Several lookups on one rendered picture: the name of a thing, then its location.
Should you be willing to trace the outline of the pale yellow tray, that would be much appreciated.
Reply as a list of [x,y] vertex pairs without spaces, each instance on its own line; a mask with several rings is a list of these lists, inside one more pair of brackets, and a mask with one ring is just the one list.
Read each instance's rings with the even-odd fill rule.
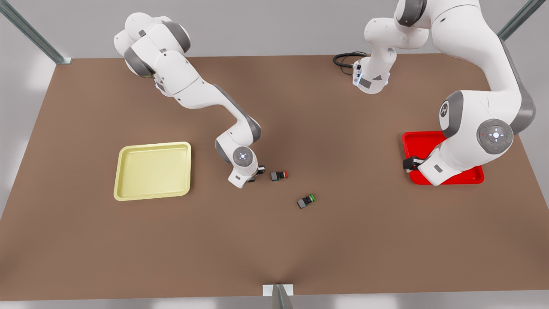
[[126,146],[118,154],[114,198],[135,201],[184,196],[191,184],[187,142]]

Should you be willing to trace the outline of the silver frame post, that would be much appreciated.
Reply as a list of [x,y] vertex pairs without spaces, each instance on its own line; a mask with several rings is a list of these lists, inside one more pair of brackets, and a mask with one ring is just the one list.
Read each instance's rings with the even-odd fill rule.
[[271,297],[271,309],[294,309],[290,301],[290,296],[294,295],[293,284],[263,285],[262,295]]
[[56,65],[71,64],[72,58],[62,56],[7,0],[0,0],[0,13]]
[[516,14],[498,31],[497,36],[506,41],[516,30],[519,29],[536,12],[546,0],[528,0]]

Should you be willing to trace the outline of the red tray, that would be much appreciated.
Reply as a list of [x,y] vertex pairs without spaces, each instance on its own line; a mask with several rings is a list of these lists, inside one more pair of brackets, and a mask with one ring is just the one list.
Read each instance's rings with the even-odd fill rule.
[[[441,131],[417,131],[405,132],[401,139],[406,158],[416,156],[423,160],[446,138]],[[480,184],[484,178],[482,167],[476,166],[449,178],[442,185]]]

